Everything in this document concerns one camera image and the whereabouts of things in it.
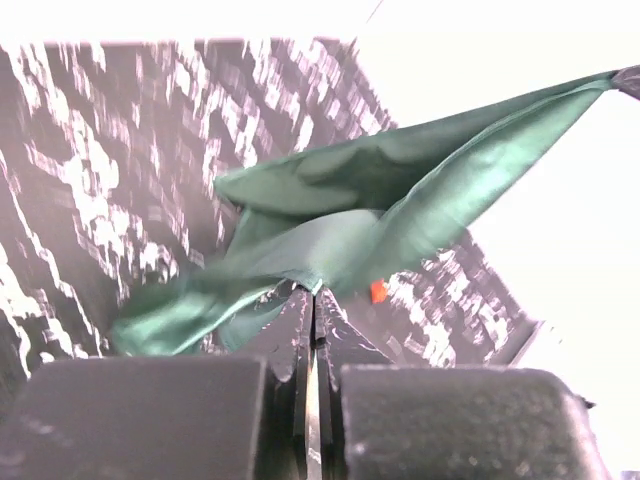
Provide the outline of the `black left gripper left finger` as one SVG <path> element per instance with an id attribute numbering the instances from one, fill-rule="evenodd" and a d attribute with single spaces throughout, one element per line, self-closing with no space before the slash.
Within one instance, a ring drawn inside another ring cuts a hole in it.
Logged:
<path id="1" fill-rule="evenodd" d="M 238 351 L 59 360 L 1 426 L 5 479 L 302 479 L 313 300 Z"/>

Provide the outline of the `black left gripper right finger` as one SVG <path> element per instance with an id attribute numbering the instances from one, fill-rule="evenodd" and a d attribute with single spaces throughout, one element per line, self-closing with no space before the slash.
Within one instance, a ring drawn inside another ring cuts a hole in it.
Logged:
<path id="1" fill-rule="evenodd" d="M 535 369 L 398 365 L 314 301 L 326 479 L 606 479 L 584 401 Z"/>

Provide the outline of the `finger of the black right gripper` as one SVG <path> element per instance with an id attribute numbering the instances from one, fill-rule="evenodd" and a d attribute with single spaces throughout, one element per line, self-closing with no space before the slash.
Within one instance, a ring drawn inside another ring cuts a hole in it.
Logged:
<path id="1" fill-rule="evenodd" d="M 632 97 L 640 97 L 640 65 L 619 70 L 612 77 L 612 85 Z"/>

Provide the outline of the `orange plastic fork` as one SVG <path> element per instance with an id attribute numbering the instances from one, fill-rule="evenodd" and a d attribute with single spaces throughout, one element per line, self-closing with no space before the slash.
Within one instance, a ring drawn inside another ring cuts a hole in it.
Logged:
<path id="1" fill-rule="evenodd" d="M 373 282 L 370 285 L 370 296 L 373 304 L 384 303 L 388 297 L 388 285 L 384 279 Z"/>

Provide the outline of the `green cloth napkin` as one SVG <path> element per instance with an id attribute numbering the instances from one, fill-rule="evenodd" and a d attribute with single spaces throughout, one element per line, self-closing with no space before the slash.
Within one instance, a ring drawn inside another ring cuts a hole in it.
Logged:
<path id="1" fill-rule="evenodd" d="M 236 170 L 215 192 L 241 210 L 226 253 L 147 283 L 111 330 L 128 356 L 240 349 L 296 284 L 350 294 L 451 246 L 606 91 L 603 72 L 439 120 Z"/>

